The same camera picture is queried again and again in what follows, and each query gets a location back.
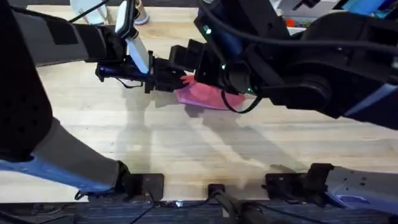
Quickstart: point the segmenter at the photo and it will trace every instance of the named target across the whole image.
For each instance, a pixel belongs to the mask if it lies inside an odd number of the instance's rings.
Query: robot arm
[[[398,214],[397,174],[364,172],[331,164],[312,164],[306,174],[267,174],[270,199]]]

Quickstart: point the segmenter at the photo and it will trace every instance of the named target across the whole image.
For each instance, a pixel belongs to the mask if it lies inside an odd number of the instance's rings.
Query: green led light
[[[205,31],[205,33],[207,35],[211,34],[211,29],[210,29],[210,27],[208,25],[204,25],[203,26],[203,30]]]

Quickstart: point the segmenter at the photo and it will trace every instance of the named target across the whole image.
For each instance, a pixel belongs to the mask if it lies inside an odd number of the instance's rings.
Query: pink towel
[[[198,83],[193,79],[193,75],[184,76],[182,80],[184,80],[184,83],[189,83],[189,85],[174,91],[180,103],[216,110],[228,110],[221,98],[221,90],[219,88]],[[226,93],[225,97],[233,108],[242,105],[246,99],[244,95],[229,93]]]

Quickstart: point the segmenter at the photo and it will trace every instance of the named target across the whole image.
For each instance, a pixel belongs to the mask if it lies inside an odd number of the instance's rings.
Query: wooden table
[[[72,18],[67,6],[30,9]],[[137,27],[147,49],[167,58],[172,45],[203,40],[189,8],[148,7],[151,22]],[[178,104],[174,94],[127,90],[99,82],[95,64],[38,68],[54,115],[76,137],[132,172],[165,174],[165,200],[200,200],[223,183],[238,198],[266,198],[268,172],[305,172],[313,162],[398,172],[397,132],[263,100],[245,115]],[[0,173],[0,202],[69,202],[76,189],[13,172]]]

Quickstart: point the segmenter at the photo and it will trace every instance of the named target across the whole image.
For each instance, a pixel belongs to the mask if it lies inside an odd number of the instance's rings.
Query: light wood surface
[[[29,8],[73,17],[65,6]],[[168,57],[172,45],[187,45],[189,38],[203,40],[192,23],[196,9],[147,12],[151,21],[138,29],[157,55]],[[210,183],[226,184],[239,198],[266,198],[260,185],[267,172],[305,172],[313,162],[398,172],[397,132],[371,124],[287,110],[268,100],[245,115],[203,110],[178,104],[174,94],[145,95],[116,80],[101,83],[95,64],[85,62],[38,71],[62,124],[132,172],[165,174],[166,200],[204,199]],[[67,202],[75,193],[47,180],[0,173],[0,202]]]

